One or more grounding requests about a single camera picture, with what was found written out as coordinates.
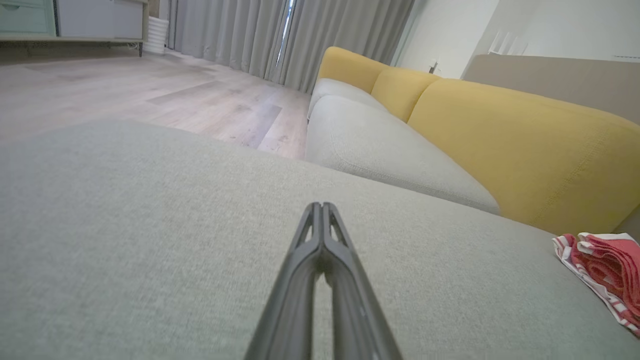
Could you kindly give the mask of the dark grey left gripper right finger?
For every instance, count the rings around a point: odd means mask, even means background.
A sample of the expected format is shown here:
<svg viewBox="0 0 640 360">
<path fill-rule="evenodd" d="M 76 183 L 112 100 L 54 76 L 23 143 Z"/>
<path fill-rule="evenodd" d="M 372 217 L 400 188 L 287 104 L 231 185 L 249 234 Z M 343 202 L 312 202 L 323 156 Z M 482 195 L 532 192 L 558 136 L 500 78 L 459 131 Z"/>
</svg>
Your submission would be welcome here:
<svg viewBox="0 0 640 360">
<path fill-rule="evenodd" d="M 393 331 L 375 296 L 336 205 L 322 205 L 322 260 L 332 290 L 333 358 L 401 360 Z"/>
</svg>

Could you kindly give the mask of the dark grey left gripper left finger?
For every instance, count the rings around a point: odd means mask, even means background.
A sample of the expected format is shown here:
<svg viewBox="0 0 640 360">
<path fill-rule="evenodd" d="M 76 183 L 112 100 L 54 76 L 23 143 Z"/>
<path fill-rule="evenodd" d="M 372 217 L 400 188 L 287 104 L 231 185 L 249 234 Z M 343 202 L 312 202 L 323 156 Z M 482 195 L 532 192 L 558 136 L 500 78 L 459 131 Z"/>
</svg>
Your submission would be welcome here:
<svg viewBox="0 0 640 360">
<path fill-rule="evenodd" d="M 245 360 L 310 360 L 322 205 L 309 203 L 279 268 Z"/>
</svg>

